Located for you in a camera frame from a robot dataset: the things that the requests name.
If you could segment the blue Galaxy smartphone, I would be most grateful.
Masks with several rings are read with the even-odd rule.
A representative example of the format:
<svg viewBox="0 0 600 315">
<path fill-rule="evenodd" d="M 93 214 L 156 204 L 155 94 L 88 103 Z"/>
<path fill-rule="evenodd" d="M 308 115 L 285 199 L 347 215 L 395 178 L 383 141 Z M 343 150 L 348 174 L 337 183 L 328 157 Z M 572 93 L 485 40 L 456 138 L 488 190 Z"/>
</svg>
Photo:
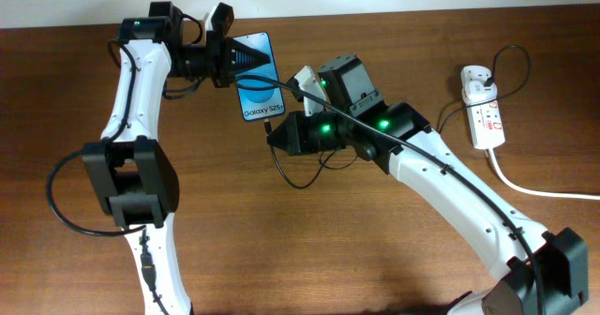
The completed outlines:
<svg viewBox="0 0 600 315">
<path fill-rule="evenodd" d="M 266 32 L 239 36 L 235 37 L 234 40 L 265 53 L 270 58 L 269 64 L 243 72 L 243 75 L 261 76 L 278 81 L 278 71 L 271 40 Z M 246 122 L 263 120 L 285 113 L 285 103 L 279 87 L 256 80 L 243 80 L 240 83 L 244 86 L 260 88 L 260 91 L 245 88 L 237 90 L 241 113 Z"/>
</svg>

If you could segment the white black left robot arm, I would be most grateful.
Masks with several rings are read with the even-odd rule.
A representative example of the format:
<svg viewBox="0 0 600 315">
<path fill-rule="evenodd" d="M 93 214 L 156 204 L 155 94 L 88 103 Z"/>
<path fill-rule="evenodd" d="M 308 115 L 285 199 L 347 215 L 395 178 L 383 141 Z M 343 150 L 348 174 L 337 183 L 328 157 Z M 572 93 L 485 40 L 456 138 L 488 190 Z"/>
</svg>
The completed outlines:
<svg viewBox="0 0 600 315">
<path fill-rule="evenodd" d="M 179 204 L 176 171 L 158 142 L 160 103 L 169 78 L 209 78 L 217 88 L 269 63 L 269 56 L 235 41 L 233 8 L 214 6 L 201 25 L 205 42 L 183 41 L 187 14 L 154 2 L 142 18 L 122 21 L 115 40 L 122 57 L 112 116 L 82 160 L 102 211 L 113 218 L 134 256 L 147 314 L 190 314 L 174 243 Z"/>
</svg>

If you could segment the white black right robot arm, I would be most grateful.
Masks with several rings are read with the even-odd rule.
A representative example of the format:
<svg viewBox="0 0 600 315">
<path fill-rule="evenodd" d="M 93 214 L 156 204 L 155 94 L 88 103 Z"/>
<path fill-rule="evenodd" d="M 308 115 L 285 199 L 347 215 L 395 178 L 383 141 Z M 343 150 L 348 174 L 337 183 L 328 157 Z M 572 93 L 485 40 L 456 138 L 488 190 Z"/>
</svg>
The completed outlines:
<svg viewBox="0 0 600 315">
<path fill-rule="evenodd" d="M 588 248 L 573 230 L 552 233 L 469 170 L 429 121 L 405 102 L 388 105 L 353 54 L 285 83 L 305 109 L 267 141 L 291 156 L 347 146 L 432 205 L 470 244 L 495 279 L 441 314 L 571 314 L 589 299 Z"/>
</svg>

